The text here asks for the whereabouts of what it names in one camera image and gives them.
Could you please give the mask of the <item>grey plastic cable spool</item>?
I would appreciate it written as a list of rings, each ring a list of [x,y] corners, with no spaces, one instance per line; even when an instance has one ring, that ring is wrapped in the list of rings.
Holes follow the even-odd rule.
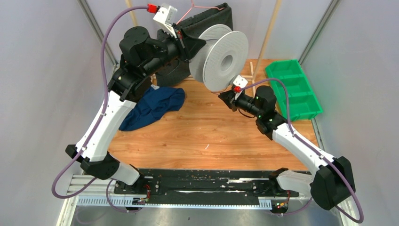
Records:
[[[190,74],[211,92],[224,90],[244,67],[248,39],[243,32],[233,31],[224,24],[207,28],[199,39],[206,44],[190,61]]]

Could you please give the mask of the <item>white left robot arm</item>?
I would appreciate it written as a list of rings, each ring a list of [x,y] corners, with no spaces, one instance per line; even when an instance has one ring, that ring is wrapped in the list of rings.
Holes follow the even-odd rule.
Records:
[[[77,144],[68,145],[65,152],[79,162],[87,174],[101,180],[121,181],[133,194],[142,192],[144,181],[140,172],[109,153],[111,140],[151,86],[151,75],[176,59],[191,60],[206,43],[183,29],[164,40],[152,39],[142,26],[129,29],[120,42],[120,67],[106,87],[106,109],[99,110],[84,137]]]

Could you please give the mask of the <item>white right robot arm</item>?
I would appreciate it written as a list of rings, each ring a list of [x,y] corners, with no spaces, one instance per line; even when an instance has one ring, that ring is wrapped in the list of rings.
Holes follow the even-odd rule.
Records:
[[[277,98],[269,86],[260,86],[255,96],[234,89],[218,97],[232,111],[243,110],[256,117],[258,130],[300,160],[309,174],[281,168],[269,177],[269,191],[281,196],[287,190],[311,197],[321,208],[330,210],[356,191],[351,163],[320,150],[302,136],[276,109]]]

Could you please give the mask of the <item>dark grey dotted cloth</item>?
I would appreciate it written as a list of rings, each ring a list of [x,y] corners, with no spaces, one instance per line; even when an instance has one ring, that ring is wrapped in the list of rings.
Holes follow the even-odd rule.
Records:
[[[197,42],[186,39],[186,36],[198,39],[209,27],[224,24],[233,29],[232,8],[228,3],[222,3],[215,8],[205,10],[181,21],[177,26],[183,31],[184,45],[188,49],[197,47]],[[190,75],[189,62],[186,58],[175,59],[170,64],[155,73],[157,86],[172,87]]]

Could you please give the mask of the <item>blue crumpled cloth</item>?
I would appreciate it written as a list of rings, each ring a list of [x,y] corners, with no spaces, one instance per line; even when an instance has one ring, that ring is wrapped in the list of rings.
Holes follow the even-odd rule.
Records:
[[[166,113],[179,111],[185,101],[182,88],[151,85],[123,122],[120,131],[133,131],[160,120]]]

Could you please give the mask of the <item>green plastic bin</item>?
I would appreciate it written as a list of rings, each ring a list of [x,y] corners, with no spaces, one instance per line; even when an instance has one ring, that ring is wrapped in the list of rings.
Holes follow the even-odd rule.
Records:
[[[287,117],[285,91],[288,92],[291,121],[311,120],[323,112],[322,107],[305,75],[285,75],[278,79],[284,83],[285,87],[282,87],[280,82],[277,81],[272,81],[271,87],[284,117]]]
[[[294,60],[283,60],[283,61],[275,61],[269,64],[265,69],[268,78],[276,78],[282,79],[285,76],[291,75],[300,75],[304,76],[304,72],[302,70],[299,61]]]

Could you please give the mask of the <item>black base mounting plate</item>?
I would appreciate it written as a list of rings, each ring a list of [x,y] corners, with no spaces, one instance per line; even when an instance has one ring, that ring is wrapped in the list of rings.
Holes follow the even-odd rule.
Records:
[[[148,198],[147,204],[250,206],[260,198],[294,199],[298,192],[278,192],[268,170],[141,169],[129,186],[117,181],[115,194]]]

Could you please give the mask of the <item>wooden clothes rack frame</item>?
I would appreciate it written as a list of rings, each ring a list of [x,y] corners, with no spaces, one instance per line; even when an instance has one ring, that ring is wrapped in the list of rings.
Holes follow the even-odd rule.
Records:
[[[257,71],[261,65],[261,60],[266,52],[267,45],[273,30],[273,26],[279,13],[281,0],[210,0],[205,3],[202,0],[194,0],[196,5],[216,7],[222,3],[228,3],[232,10],[233,25],[246,35],[249,35],[250,49],[249,58],[256,59],[252,79],[257,76]],[[177,0],[172,6],[185,9],[190,8],[191,2],[187,0]],[[191,17],[205,9],[197,9],[187,17]]]

